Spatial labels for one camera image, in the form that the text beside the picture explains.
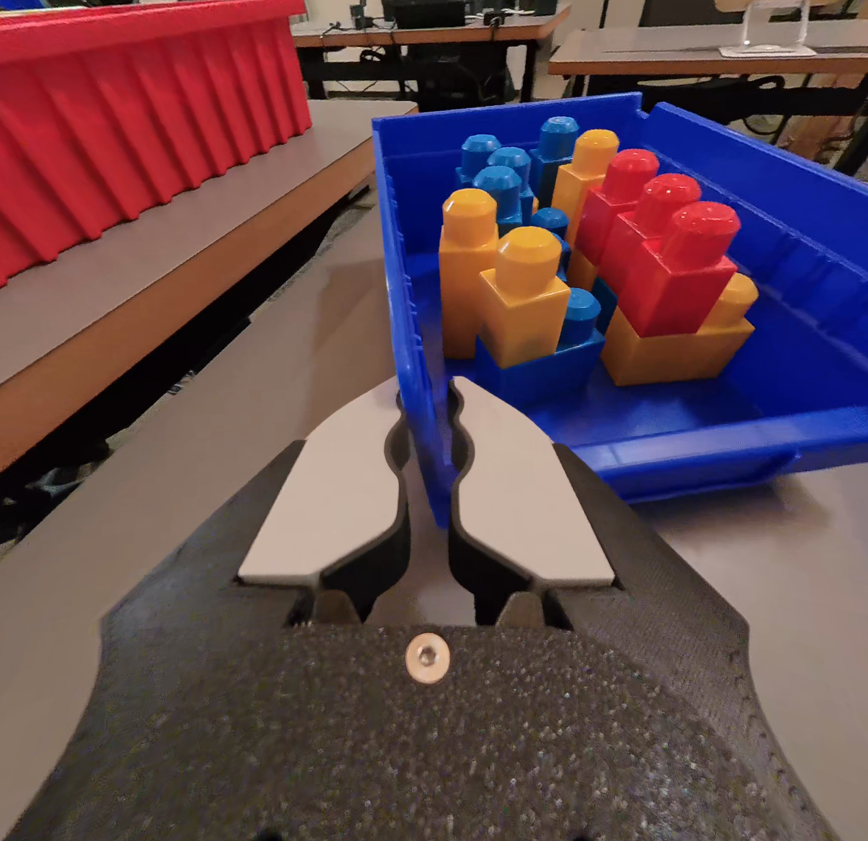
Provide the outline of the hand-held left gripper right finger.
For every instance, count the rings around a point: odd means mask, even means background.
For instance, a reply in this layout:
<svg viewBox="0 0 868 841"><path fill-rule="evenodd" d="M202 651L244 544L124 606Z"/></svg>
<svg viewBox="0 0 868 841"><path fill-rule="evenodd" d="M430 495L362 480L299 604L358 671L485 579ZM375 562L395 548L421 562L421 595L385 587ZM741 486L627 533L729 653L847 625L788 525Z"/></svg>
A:
<svg viewBox="0 0 868 841"><path fill-rule="evenodd" d="M613 569L553 440L528 416L472 380L450 382L451 575L493 625L514 594L542 600L561 588L616 585Z"/></svg>

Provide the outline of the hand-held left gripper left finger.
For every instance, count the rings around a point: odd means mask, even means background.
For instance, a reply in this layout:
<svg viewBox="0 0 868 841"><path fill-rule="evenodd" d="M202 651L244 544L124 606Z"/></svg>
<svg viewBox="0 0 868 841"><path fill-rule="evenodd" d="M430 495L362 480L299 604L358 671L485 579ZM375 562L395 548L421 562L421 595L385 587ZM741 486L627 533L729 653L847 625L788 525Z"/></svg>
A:
<svg viewBox="0 0 868 841"><path fill-rule="evenodd" d="M405 575L409 435L386 380L292 445L296 458L237 572L245 585L347 595L360 618Z"/></svg>

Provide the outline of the blue plastic bin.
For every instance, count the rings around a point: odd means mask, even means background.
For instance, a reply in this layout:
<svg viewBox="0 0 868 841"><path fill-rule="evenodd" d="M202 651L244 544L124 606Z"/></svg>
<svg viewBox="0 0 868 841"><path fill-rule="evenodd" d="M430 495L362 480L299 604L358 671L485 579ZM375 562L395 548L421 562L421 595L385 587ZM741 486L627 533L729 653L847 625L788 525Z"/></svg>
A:
<svg viewBox="0 0 868 841"><path fill-rule="evenodd" d="M715 380L617 387L523 407L626 502L761 484L866 462L866 185L638 92L373 119L373 150L399 392L429 503L445 524L458 469L448 387L472 362L443 358L438 244L467 136L535 148L570 116L651 150L703 197L734 208L732 258L754 279L755 333Z"/></svg>

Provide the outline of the group of toy bricks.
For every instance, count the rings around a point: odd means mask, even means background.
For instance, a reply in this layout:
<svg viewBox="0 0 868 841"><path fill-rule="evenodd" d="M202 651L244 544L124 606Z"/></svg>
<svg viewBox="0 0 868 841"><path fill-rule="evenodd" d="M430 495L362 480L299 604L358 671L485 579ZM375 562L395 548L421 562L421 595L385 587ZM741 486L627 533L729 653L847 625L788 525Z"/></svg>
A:
<svg viewBox="0 0 868 841"><path fill-rule="evenodd" d="M718 377L754 333L759 297L728 251L732 207L655 153L572 117L537 145L467 136L439 240L444 358L515 406L585 389Z"/></svg>

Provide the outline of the wooden edge table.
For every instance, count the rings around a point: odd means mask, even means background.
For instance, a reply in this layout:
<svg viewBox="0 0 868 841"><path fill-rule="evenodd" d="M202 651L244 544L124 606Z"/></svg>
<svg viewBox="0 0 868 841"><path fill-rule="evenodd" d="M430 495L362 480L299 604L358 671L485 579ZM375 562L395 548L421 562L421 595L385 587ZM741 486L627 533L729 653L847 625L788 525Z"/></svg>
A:
<svg viewBox="0 0 868 841"><path fill-rule="evenodd" d="M2 469L373 174L374 119L417 111L309 106L303 136L2 287Z"/></svg>

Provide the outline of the red plastic bin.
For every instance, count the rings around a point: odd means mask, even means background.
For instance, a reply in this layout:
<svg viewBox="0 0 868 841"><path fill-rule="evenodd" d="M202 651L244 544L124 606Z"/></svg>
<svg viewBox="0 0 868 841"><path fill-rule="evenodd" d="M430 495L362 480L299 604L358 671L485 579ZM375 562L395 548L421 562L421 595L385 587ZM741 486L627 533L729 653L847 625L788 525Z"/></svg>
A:
<svg viewBox="0 0 868 841"><path fill-rule="evenodd" d="M305 0L3 13L1 284L303 135Z"/></svg>

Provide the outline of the wooden top desk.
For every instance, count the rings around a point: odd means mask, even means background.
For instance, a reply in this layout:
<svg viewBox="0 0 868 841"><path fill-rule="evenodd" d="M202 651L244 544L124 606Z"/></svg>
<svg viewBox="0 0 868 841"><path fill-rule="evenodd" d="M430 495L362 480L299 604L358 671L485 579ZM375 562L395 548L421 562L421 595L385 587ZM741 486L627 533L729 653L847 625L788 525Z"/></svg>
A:
<svg viewBox="0 0 868 841"><path fill-rule="evenodd" d="M573 31L548 62L550 76L701 76L867 72L867 21L809 22L808 56L722 56L740 41L738 24Z"/></svg>
<svg viewBox="0 0 868 841"><path fill-rule="evenodd" d="M502 44L506 50L526 49L524 72L519 89L521 103L532 101L536 81L537 52L569 16L569 2L560 2L554 14L508 15L500 24L472 18L464 26L401 29L376 25L356 30L344 24L298 22L290 25L298 52L302 76L312 99L326 99L326 83L395 83L442 76L450 67L444 63L407 61L405 47L448 47L469 44Z"/></svg>

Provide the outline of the black equipment box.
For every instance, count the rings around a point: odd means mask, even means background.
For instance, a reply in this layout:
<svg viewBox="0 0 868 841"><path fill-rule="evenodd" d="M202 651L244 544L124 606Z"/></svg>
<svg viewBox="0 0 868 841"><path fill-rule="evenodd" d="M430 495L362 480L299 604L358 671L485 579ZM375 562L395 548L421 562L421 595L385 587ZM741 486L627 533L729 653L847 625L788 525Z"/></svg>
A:
<svg viewBox="0 0 868 841"><path fill-rule="evenodd" d="M381 0L383 18L399 30L460 28L466 25L463 0Z"/></svg>

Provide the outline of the clear acrylic stand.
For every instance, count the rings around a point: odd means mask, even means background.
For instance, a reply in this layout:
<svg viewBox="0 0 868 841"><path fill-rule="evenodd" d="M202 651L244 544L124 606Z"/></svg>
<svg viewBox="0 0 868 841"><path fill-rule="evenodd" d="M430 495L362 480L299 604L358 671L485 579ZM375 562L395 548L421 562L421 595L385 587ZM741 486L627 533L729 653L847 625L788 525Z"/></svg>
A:
<svg viewBox="0 0 868 841"><path fill-rule="evenodd" d="M806 44L809 13L809 0L752 0L743 13L740 41L718 50L727 58L815 56Z"/></svg>

